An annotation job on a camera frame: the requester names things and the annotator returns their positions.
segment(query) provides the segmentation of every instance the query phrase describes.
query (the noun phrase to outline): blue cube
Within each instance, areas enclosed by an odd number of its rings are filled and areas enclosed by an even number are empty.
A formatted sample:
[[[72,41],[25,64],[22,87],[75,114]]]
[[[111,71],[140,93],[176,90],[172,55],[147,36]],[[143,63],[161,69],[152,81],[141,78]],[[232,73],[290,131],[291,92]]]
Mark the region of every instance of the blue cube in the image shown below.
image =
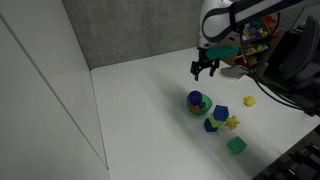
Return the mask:
[[[213,116],[217,121],[226,121],[229,117],[228,107],[217,105],[213,111]]]
[[[216,132],[219,129],[218,127],[212,127],[208,118],[204,121],[203,125],[207,132]]]

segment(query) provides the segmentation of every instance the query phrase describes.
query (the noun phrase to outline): white table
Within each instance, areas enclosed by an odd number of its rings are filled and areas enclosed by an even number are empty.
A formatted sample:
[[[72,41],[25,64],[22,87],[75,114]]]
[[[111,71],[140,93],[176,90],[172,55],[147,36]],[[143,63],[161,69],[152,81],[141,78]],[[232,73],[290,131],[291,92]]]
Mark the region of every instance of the white table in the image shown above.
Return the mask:
[[[248,77],[231,81],[217,71],[212,78],[205,70],[196,82],[190,65],[197,54],[192,48],[92,71],[111,180],[251,179],[319,125]],[[185,104],[192,90],[228,106],[239,127],[205,132],[206,116],[191,115]],[[243,105],[248,95],[254,107]],[[248,144],[238,155],[226,146],[235,136]]]

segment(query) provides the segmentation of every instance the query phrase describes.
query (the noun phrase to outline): green cube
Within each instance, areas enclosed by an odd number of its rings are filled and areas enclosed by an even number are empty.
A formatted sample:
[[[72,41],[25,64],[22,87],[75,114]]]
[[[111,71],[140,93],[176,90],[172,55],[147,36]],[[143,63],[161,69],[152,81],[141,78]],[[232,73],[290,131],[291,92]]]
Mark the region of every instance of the green cube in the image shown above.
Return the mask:
[[[227,146],[233,154],[239,154],[247,147],[247,144],[239,136],[237,136],[232,138],[228,142]]]
[[[224,125],[224,123],[225,123],[223,121],[215,120],[212,113],[209,115],[209,122],[210,122],[212,127],[222,127]]]

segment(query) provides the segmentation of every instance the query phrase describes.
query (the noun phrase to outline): gray wall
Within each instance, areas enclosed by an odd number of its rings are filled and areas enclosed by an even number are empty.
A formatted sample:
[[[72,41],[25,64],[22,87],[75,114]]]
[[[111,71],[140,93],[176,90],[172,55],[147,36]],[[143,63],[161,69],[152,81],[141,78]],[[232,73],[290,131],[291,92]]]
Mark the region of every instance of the gray wall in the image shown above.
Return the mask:
[[[63,0],[90,69],[197,45],[203,0]]]

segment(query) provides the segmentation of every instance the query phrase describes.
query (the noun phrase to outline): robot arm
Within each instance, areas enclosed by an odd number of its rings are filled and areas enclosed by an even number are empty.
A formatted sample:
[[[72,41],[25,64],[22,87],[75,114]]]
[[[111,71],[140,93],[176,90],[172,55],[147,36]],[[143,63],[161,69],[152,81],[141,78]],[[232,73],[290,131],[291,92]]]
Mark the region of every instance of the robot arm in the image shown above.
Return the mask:
[[[206,55],[211,46],[223,40],[230,32],[238,32],[238,27],[281,10],[320,4],[319,0],[205,0],[202,5],[199,32],[199,61],[193,61],[191,73],[198,80],[199,73],[211,68],[210,76],[219,68],[219,60]]]

